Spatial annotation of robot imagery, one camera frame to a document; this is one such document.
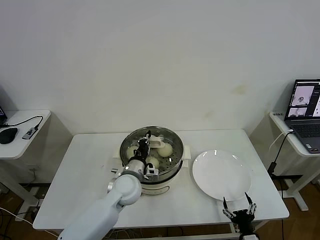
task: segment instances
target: metal frame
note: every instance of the metal frame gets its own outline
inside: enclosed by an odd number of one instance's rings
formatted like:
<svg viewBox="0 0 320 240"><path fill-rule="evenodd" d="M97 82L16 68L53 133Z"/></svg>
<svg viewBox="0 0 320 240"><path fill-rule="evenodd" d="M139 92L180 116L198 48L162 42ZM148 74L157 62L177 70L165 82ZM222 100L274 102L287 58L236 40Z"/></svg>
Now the metal frame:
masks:
<svg viewBox="0 0 320 240"><path fill-rule="evenodd" d="M255 225L255 230L258 230L263 225L268 222L266 221L257 221L252 224ZM209 235L191 235L191 236L165 236L165 237L149 237L149 238L136 238L136 240L238 240L240 233L233 223L229 223L231 233L220 233L220 234L209 234Z"/></svg>
<svg viewBox="0 0 320 240"><path fill-rule="evenodd" d="M304 188L308 183L312 181L312 183L320 182L320 160L314 159L308 166L307 170L303 174L299 180L293 183L291 180L284 180L286 185L288 186L287 190L283 191L283 198L294 198L296 204L299 206L301 211L308 211L309 208L304 201L303 197L299 193L299 191Z"/></svg>

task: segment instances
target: computer mouse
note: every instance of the computer mouse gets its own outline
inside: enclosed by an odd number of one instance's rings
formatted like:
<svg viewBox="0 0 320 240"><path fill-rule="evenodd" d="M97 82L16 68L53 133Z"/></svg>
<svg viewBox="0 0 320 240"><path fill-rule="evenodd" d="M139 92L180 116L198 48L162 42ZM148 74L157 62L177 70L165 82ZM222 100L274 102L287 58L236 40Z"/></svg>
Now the computer mouse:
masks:
<svg viewBox="0 0 320 240"><path fill-rule="evenodd" d="M0 132L0 144L9 144L11 143L18 132L18 128L16 127L11 127L8 129L5 129Z"/></svg>

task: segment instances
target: wooden floor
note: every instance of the wooden floor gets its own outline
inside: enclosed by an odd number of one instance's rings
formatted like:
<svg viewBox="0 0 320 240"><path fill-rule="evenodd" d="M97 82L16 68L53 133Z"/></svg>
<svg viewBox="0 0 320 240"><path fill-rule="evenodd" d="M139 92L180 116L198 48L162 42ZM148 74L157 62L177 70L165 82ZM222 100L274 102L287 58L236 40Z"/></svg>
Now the wooden floor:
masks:
<svg viewBox="0 0 320 240"><path fill-rule="evenodd" d="M284 239L285 240L320 240L320 233L317 229L320 229L320 190L313 184L308 184L300 191L306 204L309 207L309 211L302 212L298 208L296 202L293 199L285 199L284 202L290 211L290 217L285 219L284 222ZM9 211L16 211L20 206L22 200L14 193L9 192L7 194L0 195L0 206ZM10 217L2 211L5 215L0 220L0 234L6 234L8 237L4 238L0 236L0 240L55 240L54 236L44 232L36 231L26 222L16 222L14 218ZM30 213L26 218L32 222ZM204 226L183 226L183 227L160 227L160 228L144 228L142 234L144 238L152 237L176 237L176 236L191 236L191 235L207 235L207 234L221 234L229 233L229 225L204 225ZM261 227L257 233L261 240L282 240L282 227L281 221L271 221ZM140 238L140 229L121 231L118 233L119 239L128 238Z"/></svg>

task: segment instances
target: white desk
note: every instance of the white desk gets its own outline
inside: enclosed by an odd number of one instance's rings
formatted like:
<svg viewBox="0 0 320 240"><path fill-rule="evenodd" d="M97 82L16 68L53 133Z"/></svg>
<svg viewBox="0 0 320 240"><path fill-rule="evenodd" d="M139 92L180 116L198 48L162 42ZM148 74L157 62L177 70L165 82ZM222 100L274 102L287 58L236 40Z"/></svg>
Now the white desk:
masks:
<svg viewBox="0 0 320 240"><path fill-rule="evenodd" d="M287 131L290 128L284 122L285 112L270 112L269 116L275 125L279 128L281 132ZM295 162L299 162L300 158L319 158L320 153L309 153L305 146L300 142L300 140L294 135L289 134L286 138L291 144L293 149L298 154L298 158L295 159ZM288 190L283 191L284 198L294 198L298 204L301 211L308 211L309 208L305 203L304 199L300 195L299 191L304 188L308 183L310 183L315 177L320 174L320 159L317 161L310 161L309 166L306 171L303 173L303 176L293 183L291 180L285 180L285 183L289 187Z"/></svg>
<svg viewBox="0 0 320 240"><path fill-rule="evenodd" d="M43 116L43 120L38 127L38 131L36 131L34 135L28 140L22 139L22 137L30 128L35 127L40 122L40 117L27 121L18 126L1 128L0 131L3 131L7 128L18 128L18 132L12 142L8 144L0 144L0 161L20 158L24 154L28 146L31 144L33 139L36 137L38 132L41 130L45 122L48 120L51 113L49 110L18 110L5 111L5 114L8 117L6 123L8 123L9 125L20 123L34 116ZM20 186L3 168L0 168L0 183L5 185L7 188L9 188L24 200L19 213L27 212L29 207L36 206L38 204L38 200L34 197L34 195L38 191L38 188L33 188L30 192L28 192L22 186Z"/></svg>
<svg viewBox="0 0 320 240"><path fill-rule="evenodd" d="M190 146L191 161L201 152L222 149L235 153L252 169L248 192L257 204L255 221L283 219L289 212L272 180L242 129L177 131ZM127 133L75 135L33 223L37 230L63 230L104 196L117 167L113 159ZM248 207L245 198L228 203L231 210ZM212 199L194 183L191 167L182 168L166 193L141 198L119 215L115 228L148 228L230 223L222 201Z"/></svg>

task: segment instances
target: table leg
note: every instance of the table leg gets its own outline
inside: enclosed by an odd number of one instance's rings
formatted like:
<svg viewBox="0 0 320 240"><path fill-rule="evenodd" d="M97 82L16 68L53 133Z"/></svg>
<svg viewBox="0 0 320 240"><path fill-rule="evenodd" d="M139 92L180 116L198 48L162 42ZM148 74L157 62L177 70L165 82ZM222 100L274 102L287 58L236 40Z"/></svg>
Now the table leg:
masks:
<svg viewBox="0 0 320 240"><path fill-rule="evenodd" d="M298 204L301 211L308 211L309 208L302 198L299 191L304 188L308 183L310 183L315 177L320 174L320 159L310 160L310 163L304 173L304 175L293 183L291 180L284 180L287 186L289 187L287 190L283 191L283 198L294 198L296 203Z"/></svg>
<svg viewBox="0 0 320 240"><path fill-rule="evenodd" d="M19 183L17 183L5 170L0 168L0 183L5 185L12 192L17 194L24 201L32 205L37 205L38 199L36 199L30 192L25 190Z"/></svg>
<svg viewBox="0 0 320 240"><path fill-rule="evenodd" d="M284 180L286 185L290 188L290 186L292 186L294 183L289 180L289 179L286 179ZM306 204L306 202L304 201L304 199L302 198L301 194L296 191L296 192L293 192L293 193L290 193L288 192L288 190L285 190L283 191L283 198L284 199L289 199L289 198L294 198L296 204L299 206L300 210L301 211L308 211L309 208Z"/></svg>
<svg viewBox="0 0 320 240"><path fill-rule="evenodd" d="M286 192L289 195L299 192L302 188L304 188L308 183L310 183L316 176L320 174L320 159L315 159L310 162L308 168L302 177L299 178L294 184L291 186L288 185L288 190Z"/></svg>
<svg viewBox="0 0 320 240"><path fill-rule="evenodd" d="M8 192L9 192L9 189L5 185L0 183L0 194L2 193L7 194Z"/></svg>
<svg viewBox="0 0 320 240"><path fill-rule="evenodd" d="M265 225L267 222L269 222L268 220L266 221L261 221L259 222L255 227L254 227L254 230L258 230L259 228L261 228L263 225Z"/></svg>
<svg viewBox="0 0 320 240"><path fill-rule="evenodd" d="M38 190L39 190L39 187L33 187L33 188L31 188L31 190L30 190L29 193L31 193L33 196L35 196L35 195L37 194ZM16 217L16 218L15 218L15 221L17 221L17 222L22 222L22 220L21 220L20 218L22 218L22 219L25 218L25 216L27 215L26 212L29 210L29 208L30 208L30 207L38 207L38 206L41 206L41 204L42 204L43 201L44 201L43 199L37 199L37 203L36 203L36 204L32 204L32 203L29 203L29 202L27 202L27 201L24 201L23 204L22 204L22 206L20 207L20 209L19 209L19 211L18 211L18 214L19 214L18 216L19 216L19 218Z"/></svg>
<svg viewBox="0 0 320 240"><path fill-rule="evenodd" d="M320 186L320 175L316 176L315 179L313 179L311 182Z"/></svg>
<svg viewBox="0 0 320 240"><path fill-rule="evenodd" d="M230 231L231 233L235 234L236 233L236 230L235 230L235 226L233 223L229 223L229 226L230 226Z"/></svg>

